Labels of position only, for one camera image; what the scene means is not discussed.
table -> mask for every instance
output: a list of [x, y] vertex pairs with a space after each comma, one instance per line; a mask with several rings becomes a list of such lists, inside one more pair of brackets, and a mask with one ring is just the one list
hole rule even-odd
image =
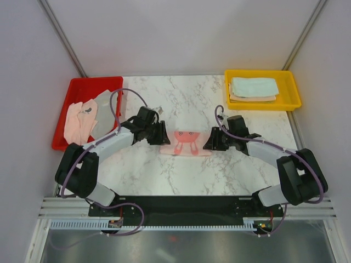
[[[161, 106], [167, 131], [210, 132], [217, 126], [214, 108], [222, 104], [228, 116], [244, 117], [250, 133], [296, 148], [286, 112], [228, 110], [223, 76], [125, 77], [123, 87], [137, 91], [150, 108]], [[124, 119], [136, 115], [140, 106], [135, 94], [124, 93]], [[146, 140], [122, 149], [99, 166], [98, 181], [120, 195], [251, 195], [279, 183], [274, 167], [234, 148], [209, 157], [158, 151], [159, 146], [149, 146]]]

pink garment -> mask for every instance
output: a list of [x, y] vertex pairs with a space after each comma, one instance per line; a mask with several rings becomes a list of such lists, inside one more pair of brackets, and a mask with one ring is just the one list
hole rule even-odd
[[67, 110], [66, 122], [64, 128], [64, 138], [68, 144], [81, 144], [80, 124], [78, 120], [78, 113], [82, 109], [82, 102], [72, 103]]
[[230, 95], [230, 100], [232, 101], [242, 101], [242, 102], [268, 102], [268, 101], [275, 101], [276, 97], [275, 96], [267, 96], [267, 97], [250, 97], [250, 98], [245, 98], [245, 97], [238, 97], [233, 94], [233, 91], [231, 89], [231, 84], [229, 85], [229, 95]]
[[90, 133], [97, 124], [97, 121], [95, 120], [97, 111], [98, 104], [93, 99], [90, 99], [82, 105], [82, 109], [80, 113], [78, 113], [81, 135], [80, 145], [86, 144], [88, 142]]
[[172, 131], [167, 135], [171, 144], [160, 147], [160, 153], [164, 155], [209, 156], [212, 154], [211, 151], [202, 149], [210, 137], [209, 133]]

gray floor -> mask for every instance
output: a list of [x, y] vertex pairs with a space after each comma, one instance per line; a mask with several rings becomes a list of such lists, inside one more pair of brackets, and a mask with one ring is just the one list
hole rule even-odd
[[[92, 231], [51, 231], [65, 246]], [[44, 263], [335, 262], [322, 222], [286, 221], [271, 237], [244, 232], [143, 231], [128, 237], [94, 236], [68, 250], [46, 245]]]

yellow bin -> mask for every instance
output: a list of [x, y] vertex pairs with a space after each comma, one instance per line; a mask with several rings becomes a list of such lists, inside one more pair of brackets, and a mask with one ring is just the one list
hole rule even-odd
[[[279, 94], [272, 102], [233, 102], [230, 101], [229, 84], [234, 77], [240, 78], [273, 78], [275, 79]], [[225, 92], [228, 109], [230, 110], [258, 110], [258, 111], [293, 111], [301, 107], [294, 77], [290, 71], [283, 70], [226, 70]]]

garment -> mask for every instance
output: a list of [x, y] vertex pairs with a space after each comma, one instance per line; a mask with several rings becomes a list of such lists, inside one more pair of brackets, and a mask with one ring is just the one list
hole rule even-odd
[[238, 97], [268, 97], [279, 94], [273, 78], [232, 78], [233, 94]]
[[171, 131], [167, 132], [167, 136], [171, 144], [160, 146], [162, 154], [185, 156], [209, 156], [212, 154], [211, 151], [202, 149], [210, 137], [209, 133]]
[[[111, 112], [110, 108], [110, 96], [111, 93], [109, 90], [105, 90], [100, 93], [94, 101], [98, 104], [98, 112], [96, 116], [97, 124], [92, 130], [91, 136], [94, 139], [99, 139], [109, 133], [115, 124], [115, 118]], [[118, 94], [115, 93], [112, 97], [112, 108], [116, 112], [117, 108], [117, 97]]]
[[80, 145], [86, 144], [88, 142], [90, 133], [97, 123], [95, 120], [97, 111], [98, 104], [93, 99], [90, 99], [82, 105], [81, 111], [77, 115], [80, 124]]
[[72, 103], [67, 110], [66, 122], [64, 128], [64, 138], [68, 144], [81, 144], [80, 124], [78, 113], [82, 109], [82, 102]]
[[231, 89], [231, 84], [229, 84], [229, 99], [232, 101], [241, 101], [241, 102], [266, 102], [266, 101], [275, 101], [275, 96], [268, 96], [268, 97], [251, 97], [251, 98], [243, 98], [238, 97], [233, 94]]

